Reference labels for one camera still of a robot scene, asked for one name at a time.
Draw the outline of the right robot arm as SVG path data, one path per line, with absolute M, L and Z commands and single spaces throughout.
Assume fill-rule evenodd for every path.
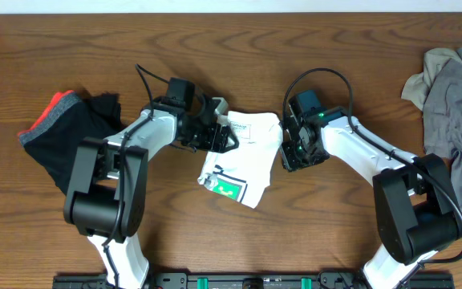
M 462 239 L 462 213 L 444 162 L 404 152 L 364 128 L 344 108 L 309 106 L 284 116 L 281 146 L 289 171 L 337 157 L 369 181 L 381 246 L 357 274 L 321 272 L 321 288 L 453 288 L 450 274 L 422 273 Z

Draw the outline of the white t-shirt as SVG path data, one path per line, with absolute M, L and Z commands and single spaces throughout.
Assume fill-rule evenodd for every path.
M 227 153 L 207 153 L 197 182 L 254 209 L 270 186 L 271 169 L 283 138 L 280 120 L 272 112 L 230 111 L 218 122 L 232 130 L 239 146 Z

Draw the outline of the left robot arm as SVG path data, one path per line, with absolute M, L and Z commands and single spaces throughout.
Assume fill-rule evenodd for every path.
M 144 216 L 148 162 L 179 141 L 196 150 L 227 153 L 238 140 L 217 123 L 227 102 L 204 97 L 201 110 L 189 113 L 186 100 L 165 97 L 152 102 L 127 128 L 103 139 L 79 144 L 67 187 L 63 216 L 96 247 L 113 288 L 145 288 L 149 261 L 137 230 Z

